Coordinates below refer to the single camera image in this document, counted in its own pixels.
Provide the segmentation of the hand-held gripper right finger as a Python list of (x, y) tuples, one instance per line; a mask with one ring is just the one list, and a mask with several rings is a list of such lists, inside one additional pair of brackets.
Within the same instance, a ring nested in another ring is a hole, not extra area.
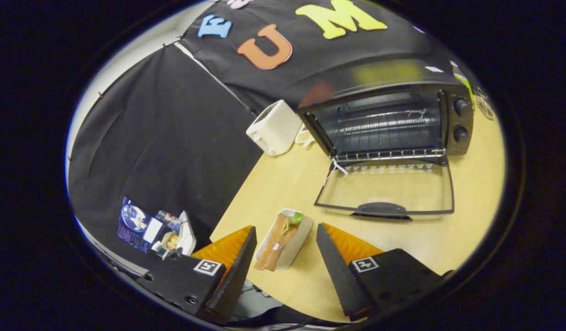
[(327, 223), (316, 243), (345, 316), (386, 318), (428, 296), (453, 273), (434, 272), (401, 248), (380, 250)]

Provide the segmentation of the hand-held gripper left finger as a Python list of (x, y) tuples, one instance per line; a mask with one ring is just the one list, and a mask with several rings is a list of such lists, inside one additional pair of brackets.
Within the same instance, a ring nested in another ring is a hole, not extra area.
[(249, 225), (193, 254), (169, 254), (137, 284), (196, 318), (226, 323), (241, 296), (256, 245), (256, 228)]

